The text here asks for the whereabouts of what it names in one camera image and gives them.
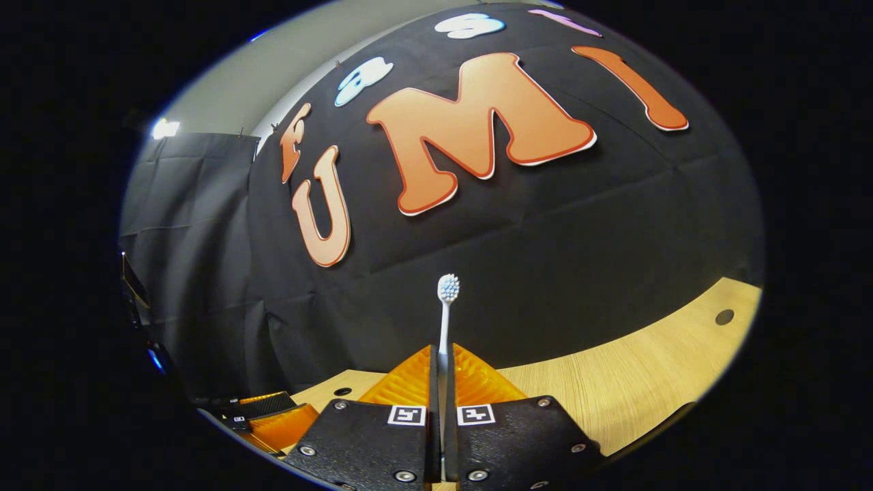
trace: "screw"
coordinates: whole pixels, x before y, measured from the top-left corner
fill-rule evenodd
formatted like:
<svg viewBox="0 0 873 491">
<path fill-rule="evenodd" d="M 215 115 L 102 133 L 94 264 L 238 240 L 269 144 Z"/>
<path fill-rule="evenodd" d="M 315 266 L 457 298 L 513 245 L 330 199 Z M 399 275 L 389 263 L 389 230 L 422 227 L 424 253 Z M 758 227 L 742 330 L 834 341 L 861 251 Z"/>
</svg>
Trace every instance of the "screw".
<svg viewBox="0 0 873 491">
<path fill-rule="evenodd" d="M 394 474 L 394 478 L 400 482 L 412 482 L 416 480 L 416 475 L 410 471 L 398 471 Z"/>
<path fill-rule="evenodd" d="M 467 479 L 470 481 L 484 481 L 487 477 L 487 471 L 473 471 L 467 475 Z"/>
</svg>

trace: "letter cutout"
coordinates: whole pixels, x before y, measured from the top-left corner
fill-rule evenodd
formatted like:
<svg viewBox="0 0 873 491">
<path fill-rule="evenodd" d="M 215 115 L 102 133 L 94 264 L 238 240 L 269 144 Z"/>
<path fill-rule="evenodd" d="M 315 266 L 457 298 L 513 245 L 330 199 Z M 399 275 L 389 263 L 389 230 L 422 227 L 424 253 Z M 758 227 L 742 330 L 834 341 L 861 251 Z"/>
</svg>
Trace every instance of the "letter cutout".
<svg viewBox="0 0 873 491">
<path fill-rule="evenodd" d="M 504 27 L 506 24 L 503 21 L 488 17 L 488 14 L 471 13 L 445 19 L 434 26 L 434 31 L 448 32 L 452 39 L 469 39 L 500 31 Z"/>
<path fill-rule="evenodd" d="M 297 150 L 297 144 L 303 140 L 303 118 L 309 114 L 309 109 L 312 104 L 306 103 L 291 120 L 288 129 L 282 134 L 282 139 L 279 140 L 279 145 L 282 147 L 282 184 L 288 182 L 288 177 L 294 171 L 294 166 L 300 160 L 300 150 Z"/>
<path fill-rule="evenodd" d="M 590 46 L 573 46 L 574 53 L 590 58 L 612 72 L 646 107 L 646 117 L 658 129 L 678 131 L 689 127 L 688 119 L 652 87 L 639 73 L 634 72 L 622 57 L 613 52 Z"/>
<path fill-rule="evenodd" d="M 340 93 L 336 94 L 336 100 L 333 101 L 333 104 L 336 107 L 346 105 L 362 90 L 384 79 L 391 68 L 394 68 L 394 64 L 386 64 L 385 59 L 381 56 L 365 61 L 340 82 L 338 88 Z"/>
<path fill-rule="evenodd" d="M 465 61 L 457 100 L 415 88 L 399 90 L 370 109 L 367 122 L 381 124 L 403 180 L 401 213 L 415 216 L 450 200 L 457 177 L 437 169 L 428 142 L 480 179 L 494 173 L 494 114 L 509 129 L 506 154 L 520 165 L 538 165 L 594 145 L 597 136 L 570 117 L 519 66 L 509 52 Z"/>
<path fill-rule="evenodd" d="M 325 192 L 327 209 L 330 211 L 331 232 L 327 239 L 321 237 L 318 227 L 315 225 L 313 206 L 309 201 L 310 182 L 306 179 L 294 191 L 291 207 L 297 213 L 297 221 L 300 232 L 303 233 L 303 242 L 309 256 L 315 264 L 322 267 L 330 267 L 340 262 L 346 256 L 348 243 L 352 238 L 352 226 L 348 219 L 346 199 L 342 196 L 340 180 L 336 175 L 334 163 L 340 149 L 332 145 L 321 158 L 315 163 L 313 174 L 321 181 Z"/>
<path fill-rule="evenodd" d="M 570 18 L 560 16 L 558 14 L 554 14 L 548 10 L 535 9 L 535 10 L 528 10 L 528 12 L 530 12 L 532 14 L 540 15 L 543 17 L 548 17 L 557 23 L 564 24 L 567 27 L 572 27 L 573 29 L 576 29 L 577 31 L 585 32 L 586 34 L 591 34 L 592 36 L 597 36 L 598 38 L 603 37 L 603 35 L 600 34 L 600 32 L 597 32 L 593 29 L 589 29 L 588 27 L 582 27 L 581 25 L 578 25 L 577 23 L 573 22 L 573 20 L 571 20 Z"/>
</svg>

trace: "black backdrop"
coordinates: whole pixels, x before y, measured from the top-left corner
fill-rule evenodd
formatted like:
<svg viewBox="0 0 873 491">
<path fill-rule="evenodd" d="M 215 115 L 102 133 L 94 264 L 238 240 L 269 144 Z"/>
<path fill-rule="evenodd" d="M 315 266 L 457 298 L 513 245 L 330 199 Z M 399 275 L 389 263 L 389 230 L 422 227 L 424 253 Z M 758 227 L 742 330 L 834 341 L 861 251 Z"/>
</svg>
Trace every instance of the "black backdrop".
<svg viewBox="0 0 873 491">
<path fill-rule="evenodd" d="M 504 30 L 458 40 L 433 29 L 485 8 Z M 456 273 L 463 288 L 452 307 L 453 341 L 498 368 L 614 340 L 723 276 L 763 284 L 760 202 L 746 159 L 715 111 L 607 26 L 555 10 L 604 35 L 597 38 L 531 8 L 447 10 L 379 39 L 277 121 L 254 163 L 254 139 L 234 135 L 174 137 L 160 151 L 148 145 L 127 188 L 122 246 L 154 298 L 149 329 L 167 344 L 192 395 L 294 392 L 345 369 L 389 371 L 436 341 L 434 290 L 445 273 Z M 691 127 L 655 128 L 635 95 L 571 52 L 575 45 L 622 56 Z M 458 193 L 419 216 L 402 215 L 394 156 L 367 112 L 407 86 L 454 100 L 461 64 L 492 52 L 520 56 L 564 110 L 595 129 L 596 144 L 521 167 L 507 158 L 508 132 L 497 123 L 493 178 L 480 181 L 432 149 L 437 167 L 457 175 Z M 392 71 L 336 107 L 340 81 L 376 56 L 393 63 Z M 313 110 L 302 156 L 282 184 L 279 138 L 304 102 Z M 322 268 L 309 259 L 290 201 L 334 144 L 353 237 L 345 259 Z M 319 185 L 310 199 L 327 235 Z"/>
<path fill-rule="evenodd" d="M 827 16 L 738 3 L 630 8 L 580 6 L 676 67 L 737 132 L 763 188 L 768 289 L 715 390 L 590 488 L 860 488 L 870 425 L 853 379 L 866 373 L 870 338 L 859 226 L 869 206 L 853 120 L 864 66 L 853 52 L 868 17 L 851 5 L 830 5 Z M 113 225 L 141 145 L 123 128 L 128 111 L 159 114 L 168 94 L 298 9 L 92 2 L 12 25 L 11 103 L 24 118 L 10 131 L 21 150 L 8 161 L 20 178 L 7 245 L 12 258 L 41 259 L 10 262 L 12 319 L 26 331 L 10 352 L 10 393 L 23 395 L 10 399 L 7 420 L 19 448 L 13 479 L 303 487 L 206 426 L 155 374 L 116 300 Z"/>
</svg>

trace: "wooden table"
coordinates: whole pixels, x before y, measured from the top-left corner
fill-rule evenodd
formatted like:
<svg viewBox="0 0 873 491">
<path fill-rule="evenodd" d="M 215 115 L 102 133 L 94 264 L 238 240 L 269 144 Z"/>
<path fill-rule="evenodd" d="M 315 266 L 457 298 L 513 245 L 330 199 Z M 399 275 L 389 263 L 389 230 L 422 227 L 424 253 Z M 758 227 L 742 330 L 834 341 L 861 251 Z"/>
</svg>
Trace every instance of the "wooden table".
<svg viewBox="0 0 873 491">
<path fill-rule="evenodd" d="M 698 401 L 716 383 L 746 338 L 760 295 L 760 288 L 722 278 L 646 328 L 572 355 L 498 371 L 529 397 L 557 398 L 579 427 L 600 442 L 602 453 L 611 455 L 682 405 Z M 733 318 L 719 325 L 716 317 L 727 309 Z M 384 375 L 346 370 L 292 397 L 322 412 L 338 397 L 334 391 L 351 388 L 342 397 L 357 399 Z M 448 482 L 433 487 L 454 488 Z"/>
</svg>

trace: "black fabric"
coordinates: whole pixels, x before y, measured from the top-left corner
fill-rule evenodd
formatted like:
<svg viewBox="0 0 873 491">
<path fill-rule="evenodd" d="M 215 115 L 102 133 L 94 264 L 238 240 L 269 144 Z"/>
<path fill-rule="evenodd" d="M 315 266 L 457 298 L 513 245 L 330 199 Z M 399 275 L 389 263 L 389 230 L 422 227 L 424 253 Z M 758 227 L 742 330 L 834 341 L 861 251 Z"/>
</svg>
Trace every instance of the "black fabric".
<svg viewBox="0 0 873 491">
<path fill-rule="evenodd" d="M 726 276 L 763 283 L 763 227 L 754 183 L 730 131 L 675 72 L 627 39 L 571 11 L 596 38 L 527 12 L 492 4 L 447 10 L 408 24 L 334 69 L 278 124 L 250 180 L 252 288 L 272 315 L 285 376 L 317 383 L 344 370 L 388 371 L 438 336 L 435 287 L 462 281 L 452 304 L 453 341 L 500 368 L 573 353 L 626 335 L 672 313 Z M 450 39 L 433 25 L 486 11 L 500 32 Z M 640 101 L 574 45 L 622 56 L 690 120 L 665 133 Z M 494 177 L 480 181 L 430 148 L 457 175 L 447 204 L 417 217 L 397 210 L 400 173 L 369 109 L 411 86 L 457 97 L 458 68 L 491 52 L 514 52 L 523 69 L 573 117 L 590 124 L 588 150 L 523 168 L 506 154 L 495 124 Z M 333 99 L 364 61 L 394 63 L 381 81 L 343 107 Z M 280 182 L 279 137 L 299 106 L 312 104 L 301 158 Z M 330 231 L 313 167 L 330 146 L 352 227 L 347 256 L 329 269 L 309 258 L 291 208 L 303 180 L 322 235 Z"/>
<path fill-rule="evenodd" d="M 474 6 L 420 19 L 364 48 L 317 83 L 265 142 L 177 135 L 150 142 L 134 167 L 121 244 L 154 297 L 149 331 L 164 342 L 194 396 L 294 393 L 346 369 L 389 371 L 439 332 L 436 283 L 462 281 L 452 341 L 497 368 L 609 342 L 674 312 L 726 276 L 763 284 L 763 227 L 738 144 L 692 86 L 644 49 L 568 10 L 596 38 L 492 4 L 502 31 L 450 39 L 433 26 Z M 601 47 L 642 75 L 691 122 L 666 133 L 614 75 L 570 51 Z M 491 52 L 521 66 L 597 142 L 537 167 L 505 154 L 494 125 L 496 170 L 481 181 L 434 148 L 457 194 L 416 217 L 397 209 L 402 180 L 370 108 L 404 87 L 457 97 L 458 68 Z M 337 86 L 364 61 L 394 64 L 343 107 Z M 305 102 L 301 158 L 281 183 L 279 138 Z M 291 197 L 310 199 L 330 231 L 313 167 L 331 145 L 352 227 L 344 260 L 316 265 Z"/>
</svg>

